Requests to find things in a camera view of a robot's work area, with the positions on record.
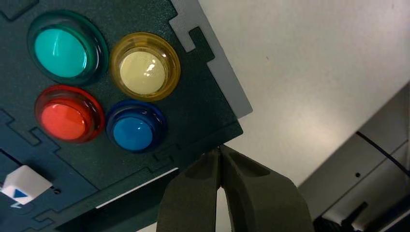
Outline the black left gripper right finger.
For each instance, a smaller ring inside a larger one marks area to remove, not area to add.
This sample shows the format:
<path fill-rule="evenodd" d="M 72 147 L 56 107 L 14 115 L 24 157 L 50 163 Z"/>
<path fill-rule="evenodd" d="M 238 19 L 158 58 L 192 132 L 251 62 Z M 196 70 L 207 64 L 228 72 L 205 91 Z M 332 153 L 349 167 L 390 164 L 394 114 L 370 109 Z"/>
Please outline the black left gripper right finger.
<path fill-rule="evenodd" d="M 289 178 L 225 145 L 220 153 L 232 231 L 314 231 L 307 203 Z"/>

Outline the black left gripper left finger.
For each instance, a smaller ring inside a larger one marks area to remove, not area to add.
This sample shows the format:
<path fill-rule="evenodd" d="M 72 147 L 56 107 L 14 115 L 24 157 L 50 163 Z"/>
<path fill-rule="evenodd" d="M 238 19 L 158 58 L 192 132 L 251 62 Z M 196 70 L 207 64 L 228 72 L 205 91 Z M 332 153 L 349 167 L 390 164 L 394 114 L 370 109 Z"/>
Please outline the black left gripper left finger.
<path fill-rule="evenodd" d="M 167 186 L 160 204 L 158 232 L 213 232 L 217 191 L 221 187 L 220 151 L 204 153 Z"/>

